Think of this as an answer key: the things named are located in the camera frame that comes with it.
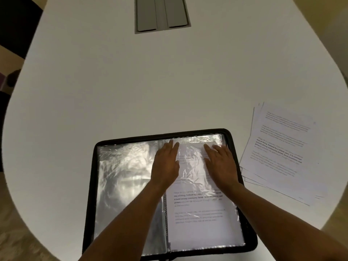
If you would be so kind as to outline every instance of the white table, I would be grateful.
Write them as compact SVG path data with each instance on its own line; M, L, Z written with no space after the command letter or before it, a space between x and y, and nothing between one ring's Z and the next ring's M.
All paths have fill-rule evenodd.
M313 174L329 191L308 208L248 188L318 228L342 195L348 90L292 0L186 2L192 27L136 35L134 0L48 0L7 110L3 161L20 215L62 261L81 255L98 141L226 128L240 158L262 101L320 125ZM270 257L259 242L252 253L213 259Z

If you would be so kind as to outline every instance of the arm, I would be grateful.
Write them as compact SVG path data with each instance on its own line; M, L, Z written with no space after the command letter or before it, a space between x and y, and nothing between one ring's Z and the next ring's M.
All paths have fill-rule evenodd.
M333 238L247 190L238 182L230 150L226 146L213 148L205 145L211 178L243 212L277 261L348 260L348 250Z
M140 260L159 200L179 175L178 148L179 143L173 147L170 140L157 151L149 183L91 243L80 261Z

